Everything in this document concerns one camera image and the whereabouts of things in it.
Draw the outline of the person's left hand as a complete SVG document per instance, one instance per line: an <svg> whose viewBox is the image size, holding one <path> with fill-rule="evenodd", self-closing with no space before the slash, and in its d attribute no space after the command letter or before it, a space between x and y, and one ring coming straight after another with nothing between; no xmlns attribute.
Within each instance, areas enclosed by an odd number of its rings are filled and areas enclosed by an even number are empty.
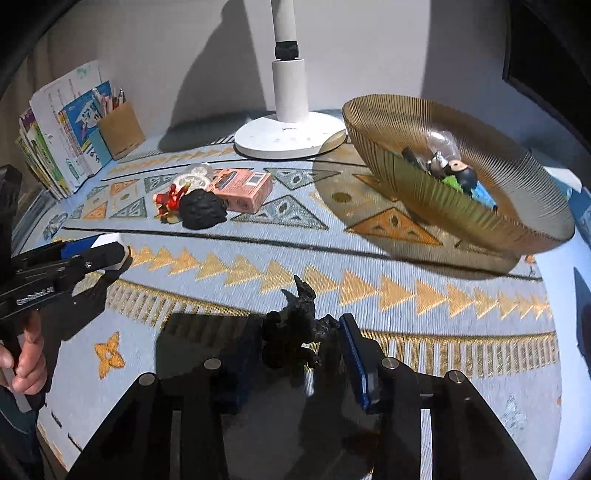
<svg viewBox="0 0 591 480"><path fill-rule="evenodd" d="M23 325L23 344L17 361L1 346L1 370L14 369L14 378L7 380L1 373L1 386L13 393L35 395L43 389L47 377L46 357L41 316L31 310Z"/></svg>

